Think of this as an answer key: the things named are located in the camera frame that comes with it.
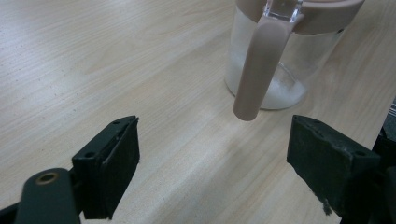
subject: pitcher lid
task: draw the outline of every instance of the pitcher lid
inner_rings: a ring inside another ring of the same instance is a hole
[[[303,35],[337,32],[346,28],[358,13],[364,0],[304,0],[301,14],[304,18],[293,32]],[[238,8],[257,22],[266,0],[236,0]]]

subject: wood grain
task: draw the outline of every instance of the wood grain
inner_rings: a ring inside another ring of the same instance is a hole
[[[142,158],[113,223],[338,223],[286,163],[291,116],[373,146],[396,95],[396,3],[366,0],[304,100],[251,122],[234,116],[224,83],[233,8],[2,1],[0,207],[137,115]]]

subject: wooden table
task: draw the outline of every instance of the wooden table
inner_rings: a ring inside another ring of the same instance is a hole
[[[112,223],[337,223],[286,163],[291,116],[373,146],[396,95],[394,8],[366,0],[304,100],[244,122],[224,83],[233,0],[2,1],[0,207],[137,115]]]

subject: pitcher handle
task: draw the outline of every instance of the pitcher handle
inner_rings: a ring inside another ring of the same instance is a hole
[[[257,117],[289,36],[302,18],[300,14],[294,21],[282,21],[265,13],[262,15],[250,40],[233,104],[238,118],[253,120]]]

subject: clear plastic pitcher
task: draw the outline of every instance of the clear plastic pitcher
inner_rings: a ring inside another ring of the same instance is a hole
[[[237,0],[225,78],[235,115],[300,102],[362,3]]]

